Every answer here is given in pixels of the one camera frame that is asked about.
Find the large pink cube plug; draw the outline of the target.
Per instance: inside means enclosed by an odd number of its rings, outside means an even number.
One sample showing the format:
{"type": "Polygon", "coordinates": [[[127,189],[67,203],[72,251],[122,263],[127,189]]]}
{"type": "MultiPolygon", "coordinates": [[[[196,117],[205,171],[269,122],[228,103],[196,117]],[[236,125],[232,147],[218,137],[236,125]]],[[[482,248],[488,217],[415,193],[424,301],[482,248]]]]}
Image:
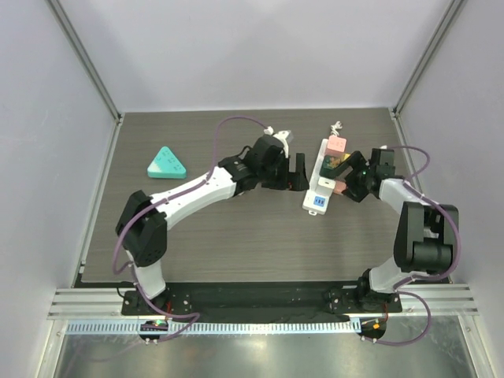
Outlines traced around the large pink cube plug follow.
{"type": "Polygon", "coordinates": [[[343,156],[346,152],[347,140],[345,138],[330,135],[327,141],[325,154],[333,157],[343,156]]]}

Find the dark green patterned cube plug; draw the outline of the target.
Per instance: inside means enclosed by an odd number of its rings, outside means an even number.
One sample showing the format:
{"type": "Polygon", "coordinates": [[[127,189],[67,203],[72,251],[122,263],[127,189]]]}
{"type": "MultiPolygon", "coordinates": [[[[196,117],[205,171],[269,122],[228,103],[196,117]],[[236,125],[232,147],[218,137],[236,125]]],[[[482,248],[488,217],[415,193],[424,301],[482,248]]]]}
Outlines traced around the dark green patterned cube plug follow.
{"type": "Polygon", "coordinates": [[[343,162],[342,158],[326,155],[323,158],[321,168],[319,171],[320,176],[333,180],[337,177],[337,167],[343,162]]]}

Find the white power strip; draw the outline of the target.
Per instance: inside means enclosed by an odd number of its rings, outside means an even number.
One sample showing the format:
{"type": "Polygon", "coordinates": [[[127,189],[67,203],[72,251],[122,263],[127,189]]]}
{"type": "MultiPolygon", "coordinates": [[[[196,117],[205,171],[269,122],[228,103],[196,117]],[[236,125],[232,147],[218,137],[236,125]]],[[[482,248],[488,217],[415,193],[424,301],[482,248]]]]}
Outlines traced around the white power strip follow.
{"type": "Polygon", "coordinates": [[[343,190],[346,188],[344,182],[331,180],[320,175],[326,148],[333,138],[334,136],[331,135],[329,138],[322,139],[321,141],[321,145],[314,162],[313,171],[309,179],[309,189],[306,191],[305,198],[302,203],[302,208],[311,216],[326,214],[330,197],[333,194],[341,195],[343,190]]]}

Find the white charger plug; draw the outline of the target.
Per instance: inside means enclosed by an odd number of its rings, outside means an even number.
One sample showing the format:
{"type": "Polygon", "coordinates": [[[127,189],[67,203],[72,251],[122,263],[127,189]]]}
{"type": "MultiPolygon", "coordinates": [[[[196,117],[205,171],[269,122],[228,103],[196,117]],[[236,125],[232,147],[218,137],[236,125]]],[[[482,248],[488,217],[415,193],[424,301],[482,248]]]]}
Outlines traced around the white charger plug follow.
{"type": "Polygon", "coordinates": [[[328,191],[329,193],[332,193],[334,187],[335,187],[335,180],[320,177],[317,182],[317,190],[320,192],[328,191]]]}

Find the small pink cube plug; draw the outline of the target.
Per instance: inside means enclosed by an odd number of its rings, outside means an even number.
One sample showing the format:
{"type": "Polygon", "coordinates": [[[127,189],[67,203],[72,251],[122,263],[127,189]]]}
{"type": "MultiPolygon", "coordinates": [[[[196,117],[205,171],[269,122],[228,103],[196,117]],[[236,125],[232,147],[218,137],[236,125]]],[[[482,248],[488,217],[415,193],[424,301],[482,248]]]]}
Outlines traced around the small pink cube plug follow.
{"type": "Polygon", "coordinates": [[[335,187],[333,189],[333,193],[336,195],[343,195],[343,192],[347,189],[347,185],[343,181],[337,180],[335,182],[335,187]]]}

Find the teal triangular socket base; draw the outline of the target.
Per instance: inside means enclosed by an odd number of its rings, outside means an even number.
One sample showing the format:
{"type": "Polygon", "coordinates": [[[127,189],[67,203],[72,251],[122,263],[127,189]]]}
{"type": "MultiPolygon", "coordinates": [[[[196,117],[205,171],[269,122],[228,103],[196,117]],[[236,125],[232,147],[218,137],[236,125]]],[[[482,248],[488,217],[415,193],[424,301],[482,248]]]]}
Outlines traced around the teal triangular socket base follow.
{"type": "Polygon", "coordinates": [[[187,170],[172,150],[163,146],[146,169],[147,175],[154,179],[183,180],[187,170]]]}

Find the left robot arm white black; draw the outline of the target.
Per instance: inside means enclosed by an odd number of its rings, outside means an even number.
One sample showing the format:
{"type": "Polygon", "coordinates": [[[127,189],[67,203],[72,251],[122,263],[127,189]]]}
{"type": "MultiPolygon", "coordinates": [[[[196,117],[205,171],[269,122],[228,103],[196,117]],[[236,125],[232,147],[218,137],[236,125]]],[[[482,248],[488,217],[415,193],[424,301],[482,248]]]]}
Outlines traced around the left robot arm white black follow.
{"type": "Polygon", "coordinates": [[[306,158],[289,153],[290,133],[261,136],[253,146],[217,162],[207,173],[174,189],[130,195],[116,226],[117,248],[124,248],[132,268],[139,304],[149,314],[167,305],[161,259],[168,249],[168,232],[191,214],[234,198],[256,186],[278,191],[306,191],[306,158]]]}

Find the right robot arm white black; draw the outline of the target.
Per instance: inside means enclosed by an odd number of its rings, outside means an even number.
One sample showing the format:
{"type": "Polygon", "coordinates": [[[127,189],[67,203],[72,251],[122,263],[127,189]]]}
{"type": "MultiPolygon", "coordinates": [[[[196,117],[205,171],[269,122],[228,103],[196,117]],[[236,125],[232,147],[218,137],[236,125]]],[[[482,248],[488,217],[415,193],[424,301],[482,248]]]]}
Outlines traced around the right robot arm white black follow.
{"type": "Polygon", "coordinates": [[[351,306],[378,312],[398,300],[399,288],[450,275],[461,246],[458,209],[425,197],[398,175],[393,150],[375,148],[369,159],[359,151],[347,158],[325,157],[321,172],[330,179],[342,177],[342,193],[352,201],[373,195],[399,215],[391,258],[363,272],[344,296],[351,306]]]}

